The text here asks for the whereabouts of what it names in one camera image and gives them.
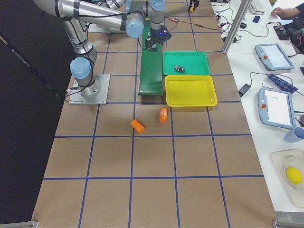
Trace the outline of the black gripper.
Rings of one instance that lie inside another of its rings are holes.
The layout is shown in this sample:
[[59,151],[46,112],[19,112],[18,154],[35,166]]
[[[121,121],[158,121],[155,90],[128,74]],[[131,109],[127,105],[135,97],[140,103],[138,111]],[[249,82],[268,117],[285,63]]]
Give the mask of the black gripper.
[[171,39],[171,33],[166,27],[160,29],[150,29],[150,36],[145,39],[146,49],[152,49],[153,45],[160,44],[162,48],[166,47],[166,41]]

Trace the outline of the person hand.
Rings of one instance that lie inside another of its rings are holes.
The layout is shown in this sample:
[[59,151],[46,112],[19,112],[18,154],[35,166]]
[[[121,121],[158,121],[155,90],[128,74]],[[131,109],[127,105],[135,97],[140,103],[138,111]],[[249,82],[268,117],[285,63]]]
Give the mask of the person hand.
[[272,17],[279,16],[279,17],[283,18],[284,14],[285,14],[285,10],[280,7],[274,8],[271,12]]

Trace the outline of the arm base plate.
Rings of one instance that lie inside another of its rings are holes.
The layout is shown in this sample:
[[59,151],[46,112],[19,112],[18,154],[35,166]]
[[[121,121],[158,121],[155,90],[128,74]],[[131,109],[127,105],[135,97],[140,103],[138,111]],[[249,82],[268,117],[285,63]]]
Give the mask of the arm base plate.
[[78,86],[76,79],[73,81],[73,86],[70,88],[69,105],[106,105],[109,91],[111,75],[94,75],[95,82],[84,89]]
[[92,23],[89,26],[88,32],[89,33],[118,33],[119,30]]

